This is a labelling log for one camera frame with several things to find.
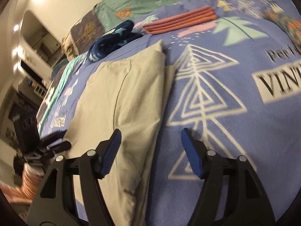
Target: navy blue garment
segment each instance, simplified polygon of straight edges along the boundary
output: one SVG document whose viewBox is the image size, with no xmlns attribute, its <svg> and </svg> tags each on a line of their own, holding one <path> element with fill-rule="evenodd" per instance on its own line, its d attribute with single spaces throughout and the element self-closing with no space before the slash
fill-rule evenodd
<svg viewBox="0 0 301 226">
<path fill-rule="evenodd" d="M 100 37 L 90 47 L 87 54 L 87 62 L 97 62 L 108 56 L 111 52 L 142 37 L 142 34 L 132 32 L 133 27 L 134 23 L 130 20 L 126 20 Z"/>
</svg>

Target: blue blanket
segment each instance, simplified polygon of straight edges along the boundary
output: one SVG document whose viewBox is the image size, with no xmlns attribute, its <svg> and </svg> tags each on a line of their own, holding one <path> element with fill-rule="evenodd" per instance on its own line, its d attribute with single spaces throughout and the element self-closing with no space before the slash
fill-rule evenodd
<svg viewBox="0 0 301 226">
<path fill-rule="evenodd" d="M 199 197 L 203 181 L 193 174 L 183 150 L 184 127 L 194 129 L 196 138 L 223 156 L 245 155 L 276 219 L 301 188 L 301 55 L 288 36 L 261 15 L 271 9 L 297 20 L 301 16 L 290 0 L 184 0 L 137 19 L 134 32 L 141 32 L 145 22 L 205 5 L 214 7 L 219 19 L 145 35 L 99 62 L 81 65 L 43 128 L 43 135 L 68 128 L 87 80 L 102 61 L 127 58 L 163 39 L 166 65 L 178 70 L 156 145 L 148 226 L 187 225 Z M 222 213 L 221 204 L 217 218 Z"/>
</svg>

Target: blue rubber fingertip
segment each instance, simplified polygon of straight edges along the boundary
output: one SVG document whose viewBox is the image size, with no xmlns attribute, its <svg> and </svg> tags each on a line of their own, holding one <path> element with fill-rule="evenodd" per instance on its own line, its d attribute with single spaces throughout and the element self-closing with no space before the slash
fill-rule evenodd
<svg viewBox="0 0 301 226">
<path fill-rule="evenodd" d="M 202 168 L 202 159 L 198 155 L 190 137 L 186 133 L 186 128 L 184 128 L 181 132 L 181 141 L 193 173 L 196 174 L 199 178 L 201 178 L 204 174 Z"/>
<path fill-rule="evenodd" d="M 109 174 L 113 162 L 115 160 L 116 154 L 118 152 L 118 149 L 120 147 L 120 144 L 121 144 L 121 131 L 118 130 L 117 134 L 115 135 L 115 137 L 111 142 L 111 145 L 109 146 L 105 155 L 102 158 L 101 161 L 102 166 L 100 170 L 100 174 L 102 177 Z"/>
</svg>

